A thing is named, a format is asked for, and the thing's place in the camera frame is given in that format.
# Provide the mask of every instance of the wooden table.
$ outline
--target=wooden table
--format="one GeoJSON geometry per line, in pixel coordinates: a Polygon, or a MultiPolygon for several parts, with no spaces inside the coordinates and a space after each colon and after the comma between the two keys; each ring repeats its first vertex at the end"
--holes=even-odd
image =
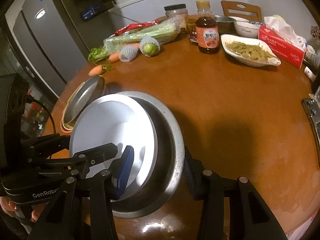
{"type": "MultiPolygon", "coordinates": [[[[110,93],[137,90],[165,103],[193,157],[223,177],[248,177],[288,233],[320,206],[320,168],[301,105],[311,93],[310,81],[303,68],[281,61],[279,67],[248,67],[223,49],[202,54],[181,36],[156,57],[139,55],[132,62],[115,63],[104,77],[110,93]]],[[[67,85],[52,111],[60,134],[66,101],[88,79],[91,67],[85,66],[67,85]]],[[[50,121],[45,133],[52,133],[50,121]]],[[[54,157],[68,157],[68,151],[54,157]]],[[[115,218],[117,232],[126,240],[194,240],[201,206],[181,180],[173,197],[153,214],[115,218]]]]}

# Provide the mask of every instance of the red object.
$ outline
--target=red object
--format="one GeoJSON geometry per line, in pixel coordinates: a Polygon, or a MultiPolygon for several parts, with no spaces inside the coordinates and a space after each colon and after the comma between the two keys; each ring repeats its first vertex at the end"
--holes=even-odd
{"type": "Polygon", "coordinates": [[[134,30],[134,29],[138,29],[138,28],[147,28],[153,25],[157,25],[159,22],[157,20],[152,21],[152,22],[145,22],[145,23],[131,23],[129,25],[127,25],[126,27],[121,28],[120,30],[116,31],[113,35],[111,35],[110,37],[114,37],[114,36],[120,36],[128,31],[134,30]]]}
{"type": "Polygon", "coordinates": [[[261,25],[259,29],[259,40],[264,41],[278,57],[285,59],[297,68],[301,68],[305,52],[288,43],[274,30],[261,25]]]}

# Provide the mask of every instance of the wooden chair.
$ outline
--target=wooden chair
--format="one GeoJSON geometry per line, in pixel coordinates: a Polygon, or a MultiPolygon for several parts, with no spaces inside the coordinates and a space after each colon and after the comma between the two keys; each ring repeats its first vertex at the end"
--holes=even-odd
{"type": "Polygon", "coordinates": [[[222,5],[223,13],[225,16],[237,16],[237,17],[248,19],[249,21],[258,21],[258,22],[262,21],[261,9],[259,6],[243,3],[243,2],[235,2],[235,1],[221,1],[221,5],[222,5]],[[247,15],[242,13],[230,13],[229,10],[249,12],[255,15],[247,15]]]}

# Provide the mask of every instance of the metal bolt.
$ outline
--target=metal bolt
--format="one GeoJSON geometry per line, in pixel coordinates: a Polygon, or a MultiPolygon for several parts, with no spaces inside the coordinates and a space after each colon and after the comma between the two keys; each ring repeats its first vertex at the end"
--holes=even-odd
{"type": "Polygon", "coordinates": [[[110,174],[110,171],[109,170],[103,170],[101,171],[101,175],[102,176],[108,176],[110,174]]]}
{"type": "Polygon", "coordinates": [[[246,177],[242,176],[242,177],[239,178],[239,181],[242,182],[242,183],[247,183],[248,179],[246,177]]]}
{"type": "Polygon", "coordinates": [[[69,183],[69,184],[74,182],[74,181],[75,181],[74,177],[69,177],[69,178],[66,179],[66,182],[69,183]]]}
{"type": "Polygon", "coordinates": [[[211,175],[212,175],[212,171],[210,171],[210,170],[204,170],[204,171],[203,171],[203,174],[206,175],[206,176],[211,176],[211,175]]]}
{"type": "Polygon", "coordinates": [[[72,170],[72,171],[70,171],[70,173],[71,173],[71,175],[77,175],[79,173],[79,171],[78,170],[72,170]]]}

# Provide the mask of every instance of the green fruit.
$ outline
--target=green fruit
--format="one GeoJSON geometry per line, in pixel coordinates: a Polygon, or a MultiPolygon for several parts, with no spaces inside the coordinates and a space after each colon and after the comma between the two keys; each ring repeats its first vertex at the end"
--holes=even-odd
{"type": "Polygon", "coordinates": [[[144,54],[152,57],[159,52],[159,48],[156,44],[153,43],[146,43],[142,46],[142,51],[144,54]]]}

